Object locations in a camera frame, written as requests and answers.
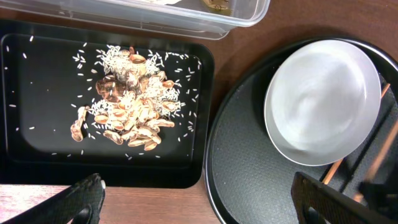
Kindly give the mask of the wooden chopstick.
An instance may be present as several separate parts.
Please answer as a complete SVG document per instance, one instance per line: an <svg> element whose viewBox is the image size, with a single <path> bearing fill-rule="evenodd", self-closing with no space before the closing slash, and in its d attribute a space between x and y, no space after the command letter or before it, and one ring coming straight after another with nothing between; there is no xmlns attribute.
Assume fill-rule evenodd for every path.
<svg viewBox="0 0 398 224"><path fill-rule="evenodd" d="M381 91L381 99L384 98L384 95L387 93L389 87L390 87L390 83L385 84L384 88ZM343 159L340 159L338 161L336 161L329 169L329 171L327 172L326 176L323 178L322 183L325 185L328 185L328 183L330 182L330 180L333 178L334 174L336 173L336 171L338 170L340 164L343 162Z"/></svg>
<svg viewBox="0 0 398 224"><path fill-rule="evenodd" d="M376 176L378 169L380 168L383 160L386 158L387 153L389 152L389 149L394 142L394 139L397 136L397 122L393 125L391 131L389 132L386 140L384 141L384 144L382 145L381 149L379 150L377 156L373 160L371 166L367 170L367 173L365 175L364 181L365 182L370 182L373 180L373 178Z"/></svg>

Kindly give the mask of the grey round plate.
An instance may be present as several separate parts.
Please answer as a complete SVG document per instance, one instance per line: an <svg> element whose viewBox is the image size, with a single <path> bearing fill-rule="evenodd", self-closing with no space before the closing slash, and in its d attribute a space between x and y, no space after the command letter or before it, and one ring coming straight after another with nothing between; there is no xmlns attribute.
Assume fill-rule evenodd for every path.
<svg viewBox="0 0 398 224"><path fill-rule="evenodd" d="M343 40L318 40L289 55L264 99L264 121L275 148L303 166L332 164L357 149L381 105L372 60Z"/></svg>

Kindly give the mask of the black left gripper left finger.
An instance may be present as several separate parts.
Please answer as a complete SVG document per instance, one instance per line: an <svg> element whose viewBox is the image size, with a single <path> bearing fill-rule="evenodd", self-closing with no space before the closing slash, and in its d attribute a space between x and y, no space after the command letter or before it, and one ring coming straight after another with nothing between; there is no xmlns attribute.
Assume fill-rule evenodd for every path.
<svg viewBox="0 0 398 224"><path fill-rule="evenodd" d="M98 224L106 184L91 174L3 224Z"/></svg>

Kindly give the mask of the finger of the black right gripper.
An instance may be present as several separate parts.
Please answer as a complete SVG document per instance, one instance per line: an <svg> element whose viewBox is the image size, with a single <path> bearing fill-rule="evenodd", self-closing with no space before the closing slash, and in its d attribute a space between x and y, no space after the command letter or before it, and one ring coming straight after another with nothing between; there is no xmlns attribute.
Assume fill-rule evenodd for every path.
<svg viewBox="0 0 398 224"><path fill-rule="evenodd" d="M383 184L362 181L359 185L368 207L388 218L397 218L397 163Z"/></svg>

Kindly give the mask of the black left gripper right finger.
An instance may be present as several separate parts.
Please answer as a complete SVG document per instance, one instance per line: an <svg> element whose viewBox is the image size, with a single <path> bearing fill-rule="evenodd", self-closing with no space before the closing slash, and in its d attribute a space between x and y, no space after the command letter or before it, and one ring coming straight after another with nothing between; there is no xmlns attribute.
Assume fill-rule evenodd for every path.
<svg viewBox="0 0 398 224"><path fill-rule="evenodd" d="M296 172L291 196L299 223L394 223L303 172Z"/></svg>

